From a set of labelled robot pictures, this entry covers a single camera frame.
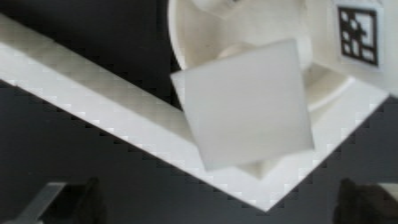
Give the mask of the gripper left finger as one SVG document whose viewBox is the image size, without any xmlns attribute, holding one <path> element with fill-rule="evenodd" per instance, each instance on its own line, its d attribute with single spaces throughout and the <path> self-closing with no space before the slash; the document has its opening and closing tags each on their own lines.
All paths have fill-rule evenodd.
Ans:
<svg viewBox="0 0 398 224">
<path fill-rule="evenodd" d="M 11 224 L 107 224 L 99 179 L 48 182 Z"/>
</svg>

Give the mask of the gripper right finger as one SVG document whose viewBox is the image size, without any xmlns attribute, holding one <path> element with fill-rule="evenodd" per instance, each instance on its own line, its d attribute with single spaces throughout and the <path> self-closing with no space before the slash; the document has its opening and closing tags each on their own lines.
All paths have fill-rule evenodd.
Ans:
<svg viewBox="0 0 398 224">
<path fill-rule="evenodd" d="M 334 224 L 398 224 L 398 183 L 341 180 Z"/>
</svg>

